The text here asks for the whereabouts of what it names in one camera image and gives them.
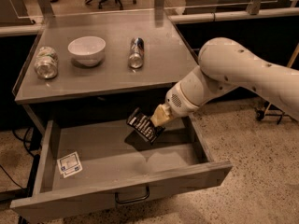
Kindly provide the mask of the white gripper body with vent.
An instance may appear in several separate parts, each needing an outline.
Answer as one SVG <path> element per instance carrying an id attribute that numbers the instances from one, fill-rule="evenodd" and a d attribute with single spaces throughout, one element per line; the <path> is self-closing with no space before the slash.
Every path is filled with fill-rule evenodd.
<path id="1" fill-rule="evenodd" d="M 198 106 L 192 104 L 184 95 L 180 83 L 177 83 L 167 92 L 165 103 L 169 106 L 174 117 L 186 117 L 198 109 Z"/>

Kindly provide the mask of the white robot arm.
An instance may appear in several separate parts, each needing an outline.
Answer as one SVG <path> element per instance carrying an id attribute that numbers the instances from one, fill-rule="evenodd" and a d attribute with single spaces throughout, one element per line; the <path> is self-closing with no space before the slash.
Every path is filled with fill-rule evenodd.
<path id="1" fill-rule="evenodd" d="M 150 120 L 163 126 L 238 87 L 258 94 L 299 120 L 299 71 L 269 63 L 225 37 L 205 43 L 198 65 L 167 92 L 165 102 L 157 106 Z"/>

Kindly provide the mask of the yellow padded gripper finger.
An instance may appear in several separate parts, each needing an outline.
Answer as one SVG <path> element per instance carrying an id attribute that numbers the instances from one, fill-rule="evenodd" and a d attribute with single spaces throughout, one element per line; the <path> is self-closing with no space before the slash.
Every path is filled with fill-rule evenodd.
<path id="1" fill-rule="evenodd" d="M 168 104 L 158 105 L 151 116 L 150 120 L 152 121 L 155 127 L 163 126 L 167 122 L 173 120 L 175 117 L 172 115 L 171 108 Z"/>

